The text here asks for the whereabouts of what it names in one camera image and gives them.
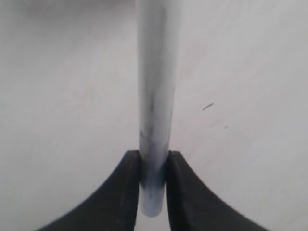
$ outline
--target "white wall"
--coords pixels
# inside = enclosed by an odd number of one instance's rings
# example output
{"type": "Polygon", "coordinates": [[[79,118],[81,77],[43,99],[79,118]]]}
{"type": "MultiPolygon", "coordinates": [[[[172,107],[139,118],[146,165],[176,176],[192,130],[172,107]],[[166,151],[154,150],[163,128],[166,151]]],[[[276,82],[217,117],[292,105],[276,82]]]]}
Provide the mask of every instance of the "white wall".
{"type": "MultiPolygon", "coordinates": [[[[183,1],[171,148],[277,231],[308,227],[307,7],[183,1]]],[[[136,42],[132,0],[0,1],[0,230],[69,211],[138,147],[136,42]]],[[[138,215],[158,229],[166,206],[138,215]]]]}

